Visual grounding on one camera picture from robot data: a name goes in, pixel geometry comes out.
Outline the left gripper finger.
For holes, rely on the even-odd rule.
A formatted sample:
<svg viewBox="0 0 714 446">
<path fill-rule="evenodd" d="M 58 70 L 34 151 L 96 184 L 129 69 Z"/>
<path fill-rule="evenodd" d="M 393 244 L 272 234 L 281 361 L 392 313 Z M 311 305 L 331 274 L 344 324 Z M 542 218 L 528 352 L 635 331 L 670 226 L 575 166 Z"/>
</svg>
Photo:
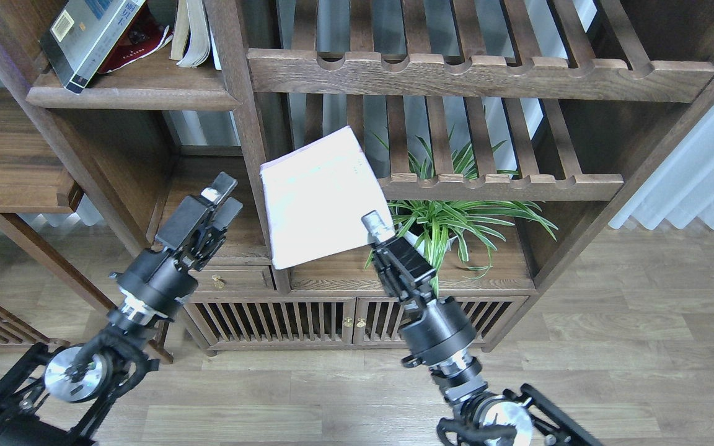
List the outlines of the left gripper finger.
<svg viewBox="0 0 714 446">
<path fill-rule="evenodd" d="M 213 204 L 213 216 L 211 217 L 211 237 L 220 239 L 224 237 L 230 223 L 240 214 L 243 204 L 235 198 L 227 198 L 220 203 Z"/>
<path fill-rule="evenodd" d="M 200 195 L 188 195 L 161 226 L 156 241 L 176 251 L 218 251 L 224 237 L 211 237 L 213 204 L 231 197 L 238 181 L 226 172 L 219 173 Z"/>
</svg>

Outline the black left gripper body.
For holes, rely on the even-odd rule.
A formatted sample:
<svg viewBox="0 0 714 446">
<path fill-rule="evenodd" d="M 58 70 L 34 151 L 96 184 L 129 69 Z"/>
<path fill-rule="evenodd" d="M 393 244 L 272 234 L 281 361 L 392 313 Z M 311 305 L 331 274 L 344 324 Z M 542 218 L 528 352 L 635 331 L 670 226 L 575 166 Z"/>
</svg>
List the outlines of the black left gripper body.
<svg viewBox="0 0 714 446">
<path fill-rule="evenodd" d="M 198 287 L 190 271 L 201 271 L 226 240 L 227 230 L 194 230 L 178 248 L 145 250 L 125 272 L 113 272 L 124 301 L 111 320 L 168 320 Z"/>
</svg>

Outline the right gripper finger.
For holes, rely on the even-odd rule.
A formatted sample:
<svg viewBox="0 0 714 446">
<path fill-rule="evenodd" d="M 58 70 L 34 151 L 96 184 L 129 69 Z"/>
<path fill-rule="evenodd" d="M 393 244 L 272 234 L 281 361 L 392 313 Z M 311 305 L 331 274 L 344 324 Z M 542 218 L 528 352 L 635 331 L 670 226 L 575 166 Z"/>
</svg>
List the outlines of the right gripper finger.
<svg viewBox="0 0 714 446">
<path fill-rule="evenodd" d="M 373 266 L 387 292 L 431 292 L 436 270 L 408 240 L 397 237 L 377 211 L 361 217 L 373 250 Z"/>
</svg>

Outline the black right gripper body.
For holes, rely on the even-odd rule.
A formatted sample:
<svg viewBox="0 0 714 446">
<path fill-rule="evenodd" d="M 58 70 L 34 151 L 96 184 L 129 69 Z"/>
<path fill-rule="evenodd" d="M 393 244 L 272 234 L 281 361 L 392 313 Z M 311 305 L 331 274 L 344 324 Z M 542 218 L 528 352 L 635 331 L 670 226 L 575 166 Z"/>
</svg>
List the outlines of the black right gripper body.
<svg viewBox="0 0 714 446">
<path fill-rule="evenodd" d="M 397 256 L 391 251 L 374 251 L 373 265 L 389 297 L 396 299 L 407 322 L 400 327 L 409 355 L 402 365 L 448 369 L 449 362 L 471 363 L 465 351 L 476 334 L 464 311 L 452 297 L 439 299 L 431 280 L 436 271 L 417 251 Z"/>
</svg>

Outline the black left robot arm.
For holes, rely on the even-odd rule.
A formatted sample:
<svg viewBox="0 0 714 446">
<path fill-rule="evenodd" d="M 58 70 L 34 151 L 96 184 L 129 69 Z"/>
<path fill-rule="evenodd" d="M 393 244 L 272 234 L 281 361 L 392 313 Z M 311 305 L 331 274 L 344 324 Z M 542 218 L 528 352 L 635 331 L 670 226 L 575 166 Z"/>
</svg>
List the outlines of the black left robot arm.
<svg viewBox="0 0 714 446">
<path fill-rule="evenodd" d="M 162 249 L 147 249 L 125 272 L 114 273 L 125 298 L 108 325 L 85 344 L 49 352 L 36 343 L 0 379 L 0 445 L 94 445 L 93 436 L 114 403 L 159 367 L 144 352 L 156 325 L 173 321 L 201 271 L 226 240 L 242 209 L 231 196 L 237 181 L 221 172 L 198 195 L 189 195 L 159 229 Z M 91 407 L 68 430 L 40 420 L 48 397 Z"/>
</svg>

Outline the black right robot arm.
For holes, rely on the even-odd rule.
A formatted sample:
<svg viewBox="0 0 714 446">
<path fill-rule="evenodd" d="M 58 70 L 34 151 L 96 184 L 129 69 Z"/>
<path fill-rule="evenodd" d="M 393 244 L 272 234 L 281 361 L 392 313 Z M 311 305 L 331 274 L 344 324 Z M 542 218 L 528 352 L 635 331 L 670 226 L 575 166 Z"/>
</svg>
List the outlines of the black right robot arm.
<svg viewBox="0 0 714 446">
<path fill-rule="evenodd" d="M 452 297 L 433 290 L 436 269 L 408 240 L 398 237 L 378 212 L 362 217 L 373 265 L 389 297 L 400 303 L 400 335 L 409 349 L 404 367 L 424 365 L 438 385 L 452 418 L 439 420 L 445 445 L 529 445 L 535 432 L 547 445 L 598 445 L 599 440 L 535 387 L 494 393 L 469 353 L 476 330 Z"/>
</svg>

